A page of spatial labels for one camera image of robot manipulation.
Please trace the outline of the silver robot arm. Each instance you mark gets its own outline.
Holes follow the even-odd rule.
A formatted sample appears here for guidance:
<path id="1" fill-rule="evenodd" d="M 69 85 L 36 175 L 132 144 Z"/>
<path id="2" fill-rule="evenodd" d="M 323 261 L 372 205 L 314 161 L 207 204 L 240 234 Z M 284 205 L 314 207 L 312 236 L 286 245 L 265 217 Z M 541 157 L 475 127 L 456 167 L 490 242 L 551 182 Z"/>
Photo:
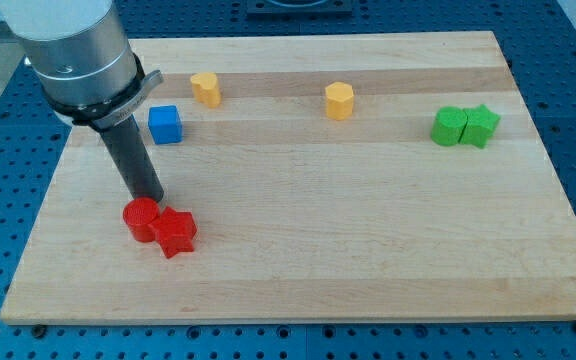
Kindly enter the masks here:
<path id="1" fill-rule="evenodd" d="M 0 0 L 0 12 L 57 117 L 99 134 L 133 197 L 161 201 L 134 113 L 164 78 L 144 71 L 114 1 Z"/>

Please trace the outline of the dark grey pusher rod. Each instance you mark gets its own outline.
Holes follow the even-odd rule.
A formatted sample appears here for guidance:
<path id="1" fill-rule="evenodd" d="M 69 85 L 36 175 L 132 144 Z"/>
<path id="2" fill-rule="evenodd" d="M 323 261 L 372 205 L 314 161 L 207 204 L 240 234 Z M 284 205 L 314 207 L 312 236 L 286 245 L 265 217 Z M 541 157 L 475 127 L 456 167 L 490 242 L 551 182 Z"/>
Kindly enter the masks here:
<path id="1" fill-rule="evenodd" d="M 132 197 L 161 201 L 164 189 L 134 116 L 104 130 L 100 136 Z"/>

